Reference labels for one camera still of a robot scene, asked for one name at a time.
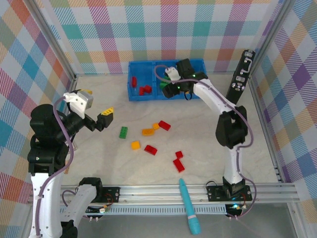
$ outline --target blue plastic bin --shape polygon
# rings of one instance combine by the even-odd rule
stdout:
[[[131,61],[129,62],[129,72],[128,72],[128,95],[129,101],[149,101],[149,100],[174,100],[174,99],[185,99],[184,94],[176,95],[170,99],[166,98],[160,87],[160,80],[154,75],[154,67],[159,64],[166,65],[168,67],[176,67],[176,63],[179,59],[173,60],[153,60],[153,61]],[[203,59],[191,59],[190,63],[194,68],[195,72],[202,71],[206,74],[205,64]],[[158,68],[157,73],[159,76],[164,77],[165,69]],[[132,87],[132,77],[137,78],[137,87]],[[139,96],[140,87],[145,85],[152,86],[152,93],[144,93],[144,96]]]

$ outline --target black mounting plate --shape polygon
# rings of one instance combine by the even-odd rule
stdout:
[[[100,203],[108,203],[108,198],[107,194],[110,194],[113,197],[113,203],[119,202],[119,197],[120,197],[120,187],[103,187],[102,189],[102,195],[101,198],[98,202]]]
[[[219,186],[219,185],[207,186],[207,191],[208,191],[209,202],[227,202],[227,201],[243,202],[244,201],[243,196],[228,198],[225,192],[223,191],[222,186]],[[246,196],[246,201],[252,201],[250,186],[245,185],[241,193],[243,193]]]

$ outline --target wire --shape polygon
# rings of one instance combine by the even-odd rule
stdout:
[[[110,194],[110,193],[106,193],[105,196],[107,197],[110,197],[111,198],[111,203],[110,204],[107,204],[107,205],[104,205],[102,207],[99,207],[99,208],[94,208],[94,207],[87,207],[87,209],[89,209],[90,211],[88,213],[96,213],[96,212],[99,212],[99,210],[101,208],[109,208],[112,204],[113,204],[113,196]]]
[[[217,185],[217,183],[216,183],[215,181],[212,181],[212,180],[208,181],[208,182],[206,183],[206,186],[205,186],[205,187],[206,187],[207,192],[208,192],[207,185],[208,185],[208,183],[211,183],[211,182],[213,182],[214,184],[216,184],[216,186],[218,186],[218,185]]]
[[[110,207],[113,204],[113,197],[110,193],[106,193],[105,195],[111,197],[111,204],[107,205],[107,207]]]
[[[252,232],[253,234],[255,234],[258,237],[263,238],[263,236],[261,236],[260,234],[258,234],[256,231],[252,230],[249,226],[247,226],[244,222],[242,222],[241,220],[236,219],[237,222],[239,222],[242,226],[244,226],[245,228],[247,228],[250,232]]]
[[[66,201],[65,201],[65,199],[64,199],[64,194],[65,194],[66,192],[70,192],[70,193],[72,193],[73,195],[76,195],[76,193],[75,193],[74,191],[72,191],[72,190],[64,190],[63,193],[61,194],[61,199],[63,200],[64,205],[65,205],[66,207],[68,207],[68,204],[66,203]]]
[[[159,80],[161,80],[161,81],[170,83],[169,80],[166,80],[166,79],[164,79],[164,78],[162,78],[162,77],[160,77],[160,76],[158,75],[158,73],[157,73],[157,68],[159,68],[159,67],[168,68],[166,65],[163,65],[163,64],[156,65],[156,66],[154,67],[154,74],[155,74],[155,76],[156,76]],[[250,137],[251,137],[250,143],[247,144],[247,145],[239,145],[239,146],[237,147],[237,149],[236,149],[236,151],[237,151],[237,156],[236,156],[237,171],[238,171],[239,175],[240,175],[244,180],[249,181],[249,182],[253,185],[253,187],[254,187],[254,198],[253,198],[253,201],[252,201],[252,203],[251,203],[249,209],[248,209],[243,215],[241,215],[240,217],[245,216],[245,215],[247,215],[247,214],[249,213],[249,211],[253,208],[254,203],[255,203],[255,201],[256,201],[256,198],[257,198],[257,193],[258,193],[258,192],[257,192],[256,184],[255,184],[251,179],[246,178],[246,177],[242,174],[242,172],[241,172],[241,170],[240,170],[240,166],[239,166],[239,155],[240,155],[240,149],[241,149],[241,148],[249,148],[249,147],[253,144],[253,141],[254,141],[253,131],[252,131],[252,129],[251,129],[251,127],[250,127],[248,121],[244,118],[244,116],[243,116],[238,110],[236,110],[234,107],[232,107],[230,104],[228,104],[228,102],[227,102],[225,99],[223,99],[223,97],[222,97],[217,91],[215,91],[212,87],[210,87],[208,84],[206,84],[206,83],[204,83],[204,82],[201,82],[201,81],[199,81],[199,80],[197,80],[197,79],[193,79],[193,78],[180,79],[180,80],[177,81],[177,83],[182,83],[182,82],[195,82],[195,83],[200,83],[200,84],[204,85],[205,87],[207,87],[209,90],[211,90],[211,91],[224,103],[224,105],[225,105],[226,107],[230,108],[232,111],[234,111],[234,112],[242,119],[242,121],[243,121],[243,122],[245,123],[245,125],[247,126],[248,131],[250,132]]]
[[[187,96],[186,96],[186,92],[184,92],[184,97],[185,97],[185,99],[186,99],[187,101],[190,101],[190,100],[192,100],[192,98],[193,98],[193,93],[192,93],[192,92],[189,92],[189,94],[190,94],[190,98],[188,99]]]
[[[246,196],[244,195],[244,193],[242,193],[241,195],[243,196],[243,206],[245,206],[245,205],[246,205],[246,200],[247,200],[247,198],[246,198]]]
[[[55,172],[54,174],[52,174],[51,176],[49,176],[45,182],[42,184],[42,187],[40,189],[40,192],[39,192],[39,195],[38,195],[38,201],[36,203],[36,209],[35,209],[35,232],[36,232],[36,236],[37,237],[41,237],[41,233],[40,233],[40,208],[41,208],[41,201],[42,201],[42,197],[43,197],[43,193],[44,193],[44,189],[46,188],[46,186],[48,185],[48,183],[54,178],[56,177],[57,175],[63,173],[69,166],[70,164],[73,162],[73,159],[74,159],[74,148],[73,148],[73,145],[71,143],[71,140],[69,138],[69,135],[67,133],[67,130],[66,128],[64,127],[63,125],[63,122],[61,121],[59,115],[58,115],[58,111],[57,111],[57,105],[63,101],[65,99],[65,97],[61,97],[60,99],[58,99],[54,105],[53,105],[53,113],[54,113],[54,116],[57,120],[57,123],[59,124],[60,126],[60,129],[61,131],[63,132],[65,138],[66,138],[66,141],[68,143],[68,146],[69,146],[69,151],[70,151],[70,158],[68,160],[68,163],[63,167],[61,168],[60,170],[58,170],[57,172]]]

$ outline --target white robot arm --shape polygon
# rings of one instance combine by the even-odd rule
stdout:
[[[209,87],[212,87],[216,92],[218,90],[212,85],[209,79],[202,79],[201,80],[203,83],[207,84]],[[208,107],[215,113],[218,113],[221,115],[223,112],[230,112],[231,109],[227,107],[222,100],[218,96],[216,96],[210,89],[208,89],[206,86],[203,84],[196,83],[194,85],[194,93],[200,97],[207,105]],[[231,105],[232,107],[235,107],[235,105],[231,102],[229,102],[224,96],[222,96],[223,100],[226,101],[228,105]],[[227,154],[226,154],[226,161],[225,161],[225,168],[224,168],[224,178],[228,181],[229,184],[237,184],[242,181],[242,177],[238,173],[237,169],[237,163],[236,163],[236,158],[237,158],[237,147],[241,145],[237,144],[235,145],[232,149],[227,149]],[[241,168],[241,149],[239,152],[239,163],[240,163],[240,168]]]
[[[102,131],[113,120],[113,108],[109,108],[97,116],[97,121],[85,114],[93,102],[92,92],[76,90],[65,93],[70,114],[61,112],[61,123],[69,137],[74,137],[82,128]],[[31,139],[31,150],[28,154],[29,172],[33,185],[33,220],[30,238],[76,238],[77,226],[85,214],[89,204],[101,197],[102,183],[99,178],[84,178],[66,211],[59,213],[60,188],[63,178],[61,169],[69,150],[67,141],[61,131],[54,114],[53,107],[43,104],[31,112],[30,126],[35,132]],[[39,197],[42,187],[43,195]]]

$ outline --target white table surface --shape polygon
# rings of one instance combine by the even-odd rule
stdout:
[[[209,75],[214,86],[225,95],[231,75]],[[109,107],[114,107],[114,120],[103,132],[80,130],[75,137],[77,150],[63,185],[76,185],[83,177],[99,177],[103,184],[187,184],[222,182],[225,148],[215,137],[218,121],[200,99],[191,101],[129,102],[127,74],[87,76],[78,79],[77,89],[93,91],[93,106],[86,113],[94,119]],[[247,109],[248,122],[255,135],[251,148],[243,151],[243,174],[254,182],[277,182],[263,131],[249,87],[238,105]],[[171,125],[169,131],[159,129],[145,137],[143,128],[163,120]],[[126,139],[120,139],[122,126],[128,127]],[[139,140],[141,149],[133,151],[131,142]],[[158,149],[155,156],[144,151],[146,145]],[[181,150],[185,171],[178,173],[173,160]]]

